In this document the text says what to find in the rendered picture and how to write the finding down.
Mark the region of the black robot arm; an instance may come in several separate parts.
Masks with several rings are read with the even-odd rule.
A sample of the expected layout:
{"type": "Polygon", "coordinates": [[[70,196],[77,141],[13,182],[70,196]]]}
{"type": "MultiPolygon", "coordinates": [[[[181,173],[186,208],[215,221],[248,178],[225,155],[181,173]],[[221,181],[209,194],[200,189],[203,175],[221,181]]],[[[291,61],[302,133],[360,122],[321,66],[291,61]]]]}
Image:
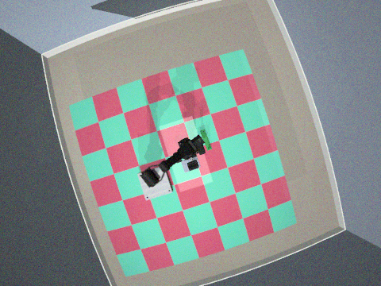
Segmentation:
{"type": "Polygon", "coordinates": [[[177,153],[160,162],[158,165],[150,166],[149,168],[146,168],[140,175],[140,177],[143,179],[143,181],[148,185],[148,187],[154,187],[157,185],[162,178],[164,177],[164,173],[167,172],[171,166],[173,166],[175,163],[177,163],[181,159],[186,159],[187,157],[192,156],[194,153],[198,151],[198,148],[203,145],[205,142],[204,140],[198,135],[192,140],[190,140],[188,137],[182,139],[178,142],[179,149],[177,150],[177,153]],[[158,166],[160,170],[163,172],[163,175],[160,176],[156,172],[155,169],[151,170],[151,167],[158,166]]]}

